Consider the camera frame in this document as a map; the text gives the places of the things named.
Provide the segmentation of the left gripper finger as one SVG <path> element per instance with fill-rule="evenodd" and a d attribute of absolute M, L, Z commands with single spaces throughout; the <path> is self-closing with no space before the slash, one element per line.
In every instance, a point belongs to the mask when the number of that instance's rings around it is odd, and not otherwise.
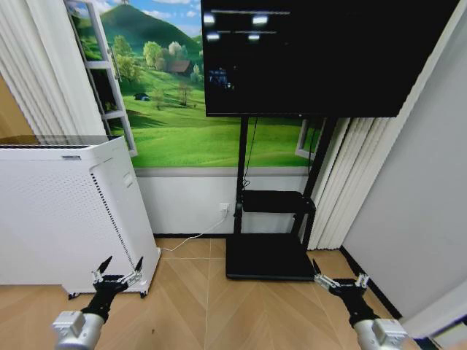
<path fill-rule="evenodd" d="M 94 271 L 91 271 L 94 282 L 103 281 L 104 272 L 107 269 L 108 265 L 110 264 L 111 260 L 112 260 L 112 255 L 110 255 L 105 261 L 103 261 L 99 265 L 99 267 L 97 267 L 97 269 L 95 269 Z"/>
<path fill-rule="evenodd" d="M 126 284 L 128 287 L 133 286 L 135 283 L 141 280 L 142 278 L 142 263 L 143 263 L 143 257 L 141 257 L 136 264 L 135 269 L 129 273 L 128 275 L 124 276 L 121 279 L 122 284 Z"/>

